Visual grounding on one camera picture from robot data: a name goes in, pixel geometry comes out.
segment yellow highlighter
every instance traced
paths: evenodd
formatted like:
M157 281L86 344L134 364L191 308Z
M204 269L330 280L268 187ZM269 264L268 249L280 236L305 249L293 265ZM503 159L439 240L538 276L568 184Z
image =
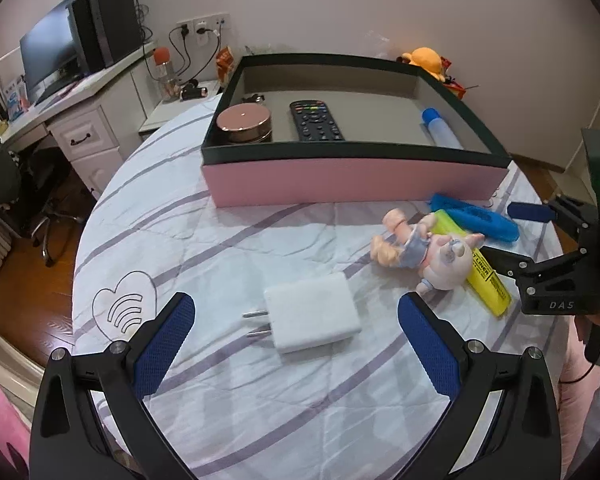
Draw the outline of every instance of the yellow highlighter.
M437 210L434 214L438 219L436 225L431 230L434 234L466 235L462 228L443 209ZM509 291L502 284L496 272L491 268L488 261L478 249L474 249L474 266L466 280L478 293L484 304L496 316L503 314L509 303L511 303Z

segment doll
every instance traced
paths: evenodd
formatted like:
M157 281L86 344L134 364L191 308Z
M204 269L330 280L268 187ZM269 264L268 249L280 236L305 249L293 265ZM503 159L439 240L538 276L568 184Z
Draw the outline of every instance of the doll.
M472 249L484 242L482 234L464 237L432 234L436 220L431 213L416 225L409 225L404 213L393 209L382 223L395 235L398 245L381 236L371 240L371 258L380 265L418 270L422 280L416 292L421 296L433 289L451 290L461 285L473 265Z

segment white plug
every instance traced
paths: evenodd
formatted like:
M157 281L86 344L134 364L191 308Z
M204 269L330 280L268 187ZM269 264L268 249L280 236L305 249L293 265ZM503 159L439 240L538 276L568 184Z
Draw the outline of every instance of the white plug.
M206 22L196 22L193 30L196 33L196 43L198 46L205 46L209 42L209 33L205 30L202 34L199 34L198 31L201 28L206 28Z

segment rose gold jar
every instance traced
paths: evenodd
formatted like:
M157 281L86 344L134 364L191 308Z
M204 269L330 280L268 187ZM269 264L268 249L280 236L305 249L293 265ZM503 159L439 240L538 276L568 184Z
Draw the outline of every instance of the rose gold jar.
M262 142L271 138L271 112L255 103L243 103L227 108L216 121L233 144Z

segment black remote control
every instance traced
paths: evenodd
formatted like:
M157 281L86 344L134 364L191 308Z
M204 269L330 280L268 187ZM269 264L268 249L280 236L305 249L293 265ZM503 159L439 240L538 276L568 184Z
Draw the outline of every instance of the black remote control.
M289 107L300 140L344 140L324 101L293 101Z

